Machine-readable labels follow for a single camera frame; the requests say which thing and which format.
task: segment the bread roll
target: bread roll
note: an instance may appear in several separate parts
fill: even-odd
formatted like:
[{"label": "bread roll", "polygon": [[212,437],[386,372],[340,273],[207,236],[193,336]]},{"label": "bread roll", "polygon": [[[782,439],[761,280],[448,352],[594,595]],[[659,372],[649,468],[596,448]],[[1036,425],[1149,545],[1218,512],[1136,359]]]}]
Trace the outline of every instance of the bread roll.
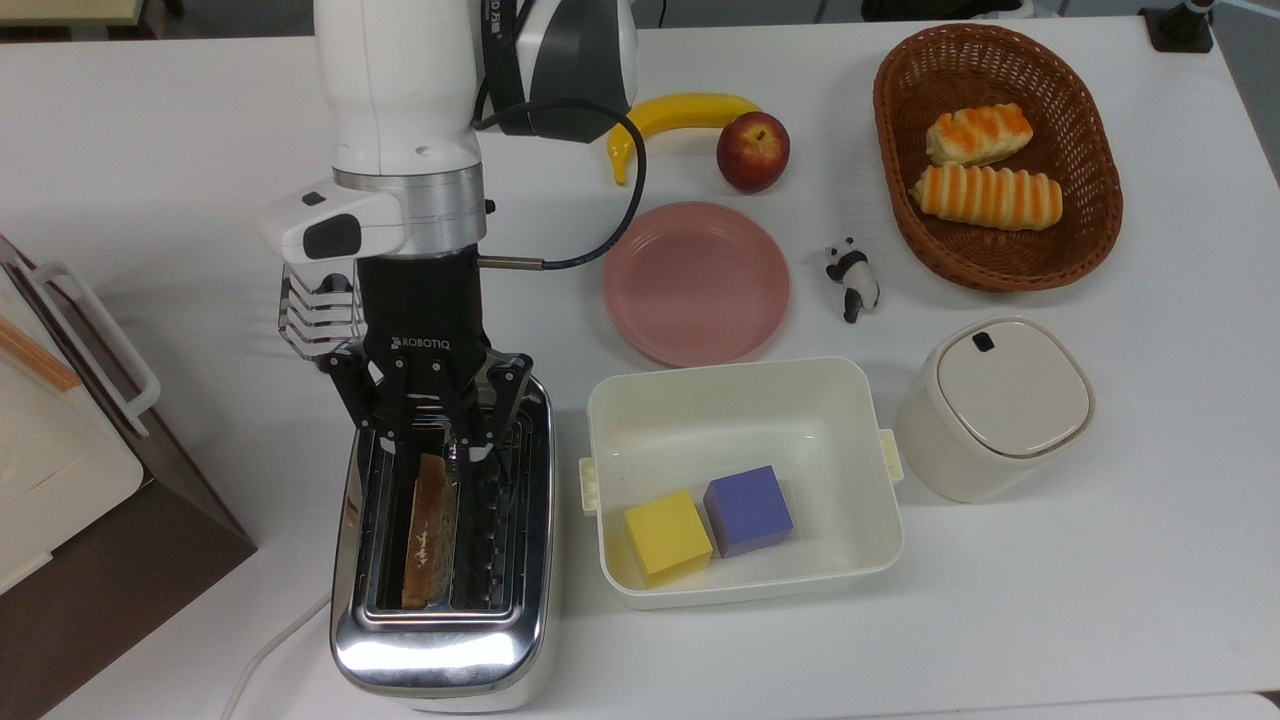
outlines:
[{"label": "bread roll", "polygon": [[1041,231],[1062,219],[1062,188],[1043,173],[931,167],[910,192],[920,210],[943,220]]},{"label": "bread roll", "polygon": [[1010,102],[943,113],[924,133],[924,151],[934,165],[988,165],[1018,152],[1032,141],[1023,109]]},{"label": "bread roll", "polygon": [[457,492],[444,459],[421,455],[413,486],[401,607],[421,610],[444,598],[453,578]]}]

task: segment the wicker basket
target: wicker basket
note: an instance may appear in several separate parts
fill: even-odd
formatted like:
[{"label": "wicker basket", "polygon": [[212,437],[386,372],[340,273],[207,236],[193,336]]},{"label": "wicker basket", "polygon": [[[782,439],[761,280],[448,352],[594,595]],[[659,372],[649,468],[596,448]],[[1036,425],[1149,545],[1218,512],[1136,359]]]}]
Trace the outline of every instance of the wicker basket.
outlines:
[{"label": "wicker basket", "polygon": [[[924,132],[942,113],[1018,102],[1036,135],[997,169],[1044,173],[1062,186],[1062,219],[1006,232],[925,215],[908,188],[929,164]],[[1093,97],[1057,55],[997,26],[945,24],[904,40],[876,76],[876,127],[893,215],[915,256],[955,283],[1047,290],[1097,268],[1120,232],[1123,197]]]}]

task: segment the black cable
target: black cable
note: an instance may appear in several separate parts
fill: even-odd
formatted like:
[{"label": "black cable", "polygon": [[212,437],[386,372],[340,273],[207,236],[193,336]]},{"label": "black cable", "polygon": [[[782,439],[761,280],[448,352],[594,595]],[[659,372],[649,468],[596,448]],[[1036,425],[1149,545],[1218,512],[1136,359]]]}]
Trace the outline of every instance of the black cable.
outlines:
[{"label": "black cable", "polygon": [[632,142],[636,145],[636,184],[631,191],[631,202],[627,205],[627,211],[622,214],[622,222],[618,223],[618,227],[613,231],[613,234],[611,234],[608,240],[602,242],[595,250],[579,255],[577,258],[570,258],[568,260],[543,260],[544,270],[563,270],[566,268],[585,265],[600,255],[604,255],[609,251],[609,249],[617,245],[622,233],[627,232],[627,228],[631,225],[631,220],[636,215],[636,210],[640,208],[640,195],[644,192],[644,181],[649,169],[648,156],[644,150],[644,136],[640,135],[640,128],[637,128],[625,113],[620,113],[608,105],[602,105],[590,100],[558,97],[556,100],[520,102],[518,105],[512,105],[511,108],[499,110],[483,120],[476,120],[471,123],[471,127],[476,131],[489,129],[511,117],[520,114],[529,115],[536,113],[538,110],[550,110],[554,108],[577,108],[580,110],[591,110],[593,113],[608,117],[626,128],[627,133],[631,135]]}]

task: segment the red apple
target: red apple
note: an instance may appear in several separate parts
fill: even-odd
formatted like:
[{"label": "red apple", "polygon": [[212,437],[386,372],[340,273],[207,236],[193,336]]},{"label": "red apple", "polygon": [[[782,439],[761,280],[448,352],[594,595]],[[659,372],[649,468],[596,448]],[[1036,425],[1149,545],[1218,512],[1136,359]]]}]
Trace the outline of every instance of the red apple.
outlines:
[{"label": "red apple", "polygon": [[745,113],[721,131],[716,164],[730,184],[741,192],[760,192],[787,169],[791,137],[768,113]]}]

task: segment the canister lid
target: canister lid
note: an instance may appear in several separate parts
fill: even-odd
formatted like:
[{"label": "canister lid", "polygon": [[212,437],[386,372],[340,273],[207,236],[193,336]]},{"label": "canister lid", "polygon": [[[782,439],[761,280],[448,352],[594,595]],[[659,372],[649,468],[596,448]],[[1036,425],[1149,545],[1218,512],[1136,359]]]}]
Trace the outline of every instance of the canister lid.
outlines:
[{"label": "canister lid", "polygon": [[938,388],[974,439],[1009,457],[1042,455],[1088,421],[1092,397],[1075,363],[1044,331],[996,320],[938,357]]}]

